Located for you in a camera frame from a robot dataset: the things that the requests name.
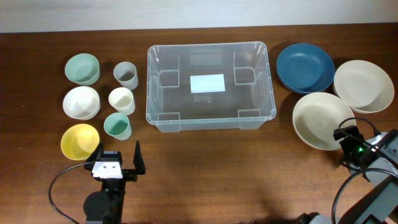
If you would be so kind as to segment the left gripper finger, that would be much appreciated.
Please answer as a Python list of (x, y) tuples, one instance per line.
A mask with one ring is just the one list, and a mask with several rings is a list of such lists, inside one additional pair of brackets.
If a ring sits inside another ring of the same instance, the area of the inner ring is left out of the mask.
[(100, 160), (102, 153), (103, 153), (103, 141), (100, 141), (99, 144), (97, 145), (96, 149), (89, 156), (88, 161), (96, 162), (96, 161)]
[(146, 174), (146, 167), (144, 164), (144, 160), (142, 158), (141, 147), (140, 147), (139, 141), (136, 141), (133, 164), (134, 164), (135, 171), (136, 171), (137, 175), (145, 175)]

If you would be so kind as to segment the cream plate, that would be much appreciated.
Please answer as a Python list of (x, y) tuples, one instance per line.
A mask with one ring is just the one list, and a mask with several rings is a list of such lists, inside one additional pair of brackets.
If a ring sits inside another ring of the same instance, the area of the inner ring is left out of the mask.
[(307, 145), (324, 151), (341, 148), (333, 137), (339, 124), (352, 118), (351, 108), (335, 95), (317, 92), (303, 96), (295, 104), (292, 122), (298, 137)]

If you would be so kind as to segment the beige plate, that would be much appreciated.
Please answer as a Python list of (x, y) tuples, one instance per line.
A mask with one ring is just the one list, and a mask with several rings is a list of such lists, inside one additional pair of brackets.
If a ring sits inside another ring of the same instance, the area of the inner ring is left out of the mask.
[(394, 84), (378, 65), (365, 60), (345, 62), (335, 72), (333, 91), (357, 113), (377, 113), (394, 99)]

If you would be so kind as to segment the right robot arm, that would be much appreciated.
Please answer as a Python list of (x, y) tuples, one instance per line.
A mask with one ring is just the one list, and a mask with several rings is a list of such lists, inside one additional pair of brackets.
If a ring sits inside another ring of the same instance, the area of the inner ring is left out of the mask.
[[(332, 205), (331, 217), (317, 212), (303, 213), (295, 223), (385, 223), (386, 218), (397, 221), (397, 130), (380, 133), (364, 144), (345, 136), (344, 132), (363, 140), (356, 126), (336, 129), (333, 137), (339, 140), (345, 154), (343, 164), (350, 177), (340, 187)], [(373, 184), (373, 189), (356, 202), (340, 218), (336, 216), (337, 203), (347, 185), (358, 176)]]

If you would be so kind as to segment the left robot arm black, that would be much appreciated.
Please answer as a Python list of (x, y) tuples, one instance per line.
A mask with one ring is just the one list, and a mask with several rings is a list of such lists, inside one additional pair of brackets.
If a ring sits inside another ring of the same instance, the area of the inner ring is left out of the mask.
[(86, 223), (121, 223), (127, 182), (136, 182), (139, 175), (146, 173), (139, 141), (136, 142), (133, 169), (123, 169), (123, 159), (119, 151), (105, 151), (100, 142), (87, 158), (84, 168), (101, 182), (101, 190), (87, 196), (83, 211)]

